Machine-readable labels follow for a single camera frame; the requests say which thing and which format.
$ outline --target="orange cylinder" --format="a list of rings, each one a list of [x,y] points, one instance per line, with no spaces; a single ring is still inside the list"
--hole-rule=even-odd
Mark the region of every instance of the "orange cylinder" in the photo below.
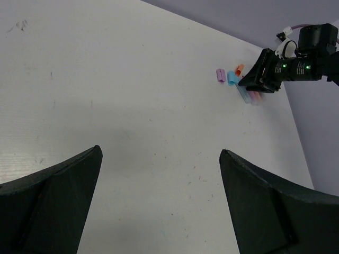
[[[238,77],[240,77],[240,75],[241,75],[241,73],[242,73],[244,67],[245,67],[245,66],[244,66],[243,64],[239,65],[239,66],[235,69],[235,75],[238,76]]]

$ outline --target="robotic arm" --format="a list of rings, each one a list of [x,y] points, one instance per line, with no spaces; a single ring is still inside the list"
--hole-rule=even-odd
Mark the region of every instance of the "robotic arm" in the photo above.
[[[282,81],[320,80],[339,85],[339,51],[336,52],[338,28],[331,24],[309,25],[300,30],[296,57],[284,57],[291,40],[283,33],[282,51],[263,49],[249,73],[239,82],[248,91],[274,93]]]

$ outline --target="purple cable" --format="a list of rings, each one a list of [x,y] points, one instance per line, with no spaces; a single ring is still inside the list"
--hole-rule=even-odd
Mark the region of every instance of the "purple cable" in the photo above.
[[[298,28],[304,28],[306,26],[309,26],[310,24],[300,24],[300,25],[295,25],[295,26],[292,26],[291,29],[294,30],[294,29],[298,29]]]

